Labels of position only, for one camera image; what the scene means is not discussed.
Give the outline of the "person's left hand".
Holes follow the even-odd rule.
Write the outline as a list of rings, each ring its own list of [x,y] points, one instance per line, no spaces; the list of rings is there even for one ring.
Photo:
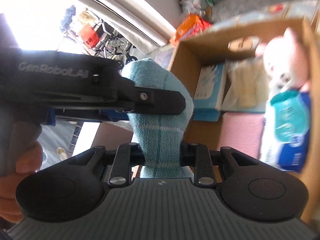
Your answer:
[[[42,147],[35,142],[16,162],[15,172],[1,178],[1,218],[18,223],[23,215],[15,196],[18,184],[27,176],[38,171],[42,165]]]

